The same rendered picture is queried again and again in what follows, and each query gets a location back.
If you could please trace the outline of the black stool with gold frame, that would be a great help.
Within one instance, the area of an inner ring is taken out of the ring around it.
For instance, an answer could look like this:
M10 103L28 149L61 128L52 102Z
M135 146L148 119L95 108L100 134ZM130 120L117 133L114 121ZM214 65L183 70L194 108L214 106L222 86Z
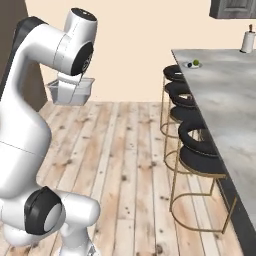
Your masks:
M213 193L214 185L219 179L226 179L227 175L222 167L219 156L217 155L214 143L210 141L200 140L197 141L192 138L189 133L195 130L206 130L206 125L200 120L183 121L178 128L178 148L176 155L176 164L174 168L174 175L171 188L171 197L169 204L169 212L172 214L174 220L182 227L197 232L211 232L224 234L229 221L231 220L232 213L237 203L237 197L234 197L232 204L228 205L228 214L220 229L204 229L195 228L185 225L181 222L174 211L174 205L177 200L182 197L210 197ZM174 196L176 181L178 175L178 164L181 164L191 174L211 178L212 184L208 193L182 193Z
M168 89L165 88L165 86L168 84L166 81L169 82L184 82L183 74L180 70L179 65L169 65L163 69L163 85L162 85L162 95L161 95L161 113L160 113L160 131L163 135L166 135L166 129L167 123L163 122L163 110L164 110L164 98L165 94L169 92Z
M167 153L166 150L168 139L178 139L178 136L170 135L169 128L174 124L197 120L200 114L186 83L170 82L163 86L162 94L165 93L169 95L168 110L166 121L163 121L163 114L160 114L160 131L165 136L164 163L171 171L174 171L175 166L170 166L167 160L171 155L177 154L177 151Z

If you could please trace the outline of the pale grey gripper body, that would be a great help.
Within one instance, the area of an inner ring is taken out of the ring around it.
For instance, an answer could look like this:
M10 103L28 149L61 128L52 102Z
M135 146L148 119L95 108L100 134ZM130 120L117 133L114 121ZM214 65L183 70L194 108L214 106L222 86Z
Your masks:
M63 104L69 104L76 87L81 81L82 75L78 74L75 76L66 75L59 72L57 74L58 79L58 93L57 100Z

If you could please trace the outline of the dark brown tall cabinet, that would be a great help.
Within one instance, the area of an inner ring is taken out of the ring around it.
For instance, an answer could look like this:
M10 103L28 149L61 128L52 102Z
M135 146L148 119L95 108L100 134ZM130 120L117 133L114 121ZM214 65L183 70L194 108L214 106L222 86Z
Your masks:
M28 16L25 0L0 0L0 82L9 58L17 23ZM23 82L26 102L39 111L47 102L40 66L32 62Z

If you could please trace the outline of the white paper towel roll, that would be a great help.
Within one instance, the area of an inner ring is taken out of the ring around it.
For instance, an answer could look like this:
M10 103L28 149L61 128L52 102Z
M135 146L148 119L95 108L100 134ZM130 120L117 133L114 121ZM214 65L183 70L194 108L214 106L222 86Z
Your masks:
M253 25L249 25L249 30L244 33L244 38L240 51L242 53L251 53L254 47L254 40L256 38L256 32L253 30Z

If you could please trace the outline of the grey wall cabinet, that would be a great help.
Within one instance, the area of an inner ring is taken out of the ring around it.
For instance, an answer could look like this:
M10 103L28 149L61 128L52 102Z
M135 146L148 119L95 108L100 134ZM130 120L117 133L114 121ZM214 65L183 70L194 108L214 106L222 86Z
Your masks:
M211 0L209 16L215 19L256 19L256 0Z

